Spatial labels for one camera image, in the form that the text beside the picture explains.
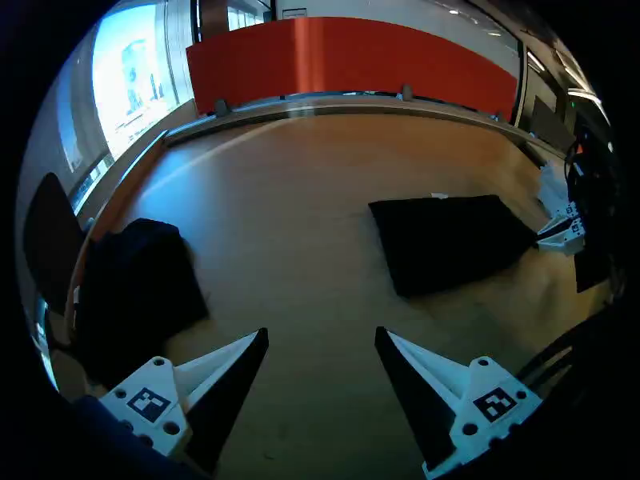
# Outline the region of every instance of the wall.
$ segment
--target wall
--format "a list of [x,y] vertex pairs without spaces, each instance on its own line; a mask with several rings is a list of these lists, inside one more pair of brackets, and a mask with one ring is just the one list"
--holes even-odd
[[229,31],[227,0],[200,0],[200,35],[202,40]]
[[[276,6],[278,19],[282,18],[283,10],[307,8],[309,17],[365,18],[409,26],[464,46],[516,78],[520,75],[517,42],[507,32],[502,32],[501,37],[489,36],[468,16],[452,15],[448,7],[429,0],[278,0]],[[459,9],[479,18],[483,16],[466,2]]]
[[[274,54],[255,55],[255,46],[267,43]],[[203,114],[215,109],[217,99],[233,107],[297,93],[399,92],[409,84],[416,96],[509,119],[518,83],[504,69],[454,42],[360,18],[268,22],[196,43],[186,54],[198,112]]]

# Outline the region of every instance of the chair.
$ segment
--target chair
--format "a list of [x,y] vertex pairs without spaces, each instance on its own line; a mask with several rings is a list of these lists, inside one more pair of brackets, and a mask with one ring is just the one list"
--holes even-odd
[[60,315],[84,238],[58,177],[47,174],[29,205],[22,249],[38,291]]

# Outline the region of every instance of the red panel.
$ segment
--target red panel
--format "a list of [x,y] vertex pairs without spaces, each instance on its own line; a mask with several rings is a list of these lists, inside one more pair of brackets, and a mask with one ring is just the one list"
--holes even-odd
[[511,117],[517,80],[420,30],[359,18],[296,18],[241,28],[186,50],[198,112],[286,94],[380,90]]

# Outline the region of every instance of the black cloth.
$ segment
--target black cloth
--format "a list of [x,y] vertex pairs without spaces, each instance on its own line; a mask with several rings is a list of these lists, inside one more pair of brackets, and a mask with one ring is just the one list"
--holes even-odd
[[516,262],[536,234],[497,195],[369,204],[395,291],[429,294],[485,278]]
[[207,316],[178,228],[139,218],[90,245],[75,353],[89,378],[119,384],[172,335]]

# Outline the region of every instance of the screw hole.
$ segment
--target screw hole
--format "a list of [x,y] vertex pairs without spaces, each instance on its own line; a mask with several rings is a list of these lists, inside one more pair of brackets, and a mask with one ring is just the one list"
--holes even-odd
[[151,440],[151,437],[149,435],[139,435],[138,438],[140,438],[140,442],[142,442],[142,444],[144,446],[154,446],[154,441]]
[[180,427],[175,422],[167,422],[163,428],[169,435],[176,435],[180,431]]
[[464,435],[475,435],[478,432],[478,427],[475,423],[465,423],[462,426],[462,432]]

